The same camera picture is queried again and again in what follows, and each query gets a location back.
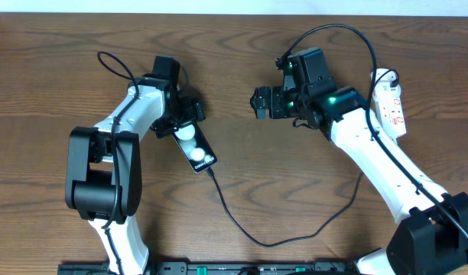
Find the black smartphone with lit screen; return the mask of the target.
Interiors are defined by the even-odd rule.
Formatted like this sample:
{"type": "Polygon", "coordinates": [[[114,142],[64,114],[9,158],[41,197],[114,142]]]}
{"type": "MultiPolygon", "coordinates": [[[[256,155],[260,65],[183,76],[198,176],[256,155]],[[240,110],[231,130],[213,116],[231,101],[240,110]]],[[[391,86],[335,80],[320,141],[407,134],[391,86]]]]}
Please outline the black smartphone with lit screen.
{"type": "Polygon", "coordinates": [[[180,128],[173,137],[195,173],[207,170],[217,162],[213,149],[197,124],[180,128]]]}

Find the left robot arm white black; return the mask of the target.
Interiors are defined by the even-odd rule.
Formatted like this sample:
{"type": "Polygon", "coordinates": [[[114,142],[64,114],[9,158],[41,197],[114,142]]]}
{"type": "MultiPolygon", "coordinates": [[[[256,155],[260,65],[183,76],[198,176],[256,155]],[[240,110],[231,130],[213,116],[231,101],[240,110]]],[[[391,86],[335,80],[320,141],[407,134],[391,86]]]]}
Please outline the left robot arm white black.
{"type": "Polygon", "coordinates": [[[135,215],[142,191],[142,138],[149,131],[157,138],[172,136],[197,173],[216,162],[197,125],[205,118],[199,100],[180,94],[180,69],[174,58],[157,56],[150,73],[126,72],[129,84],[118,107],[94,126],[70,133],[65,201],[99,234],[109,273],[149,270],[150,251],[135,215]]]}

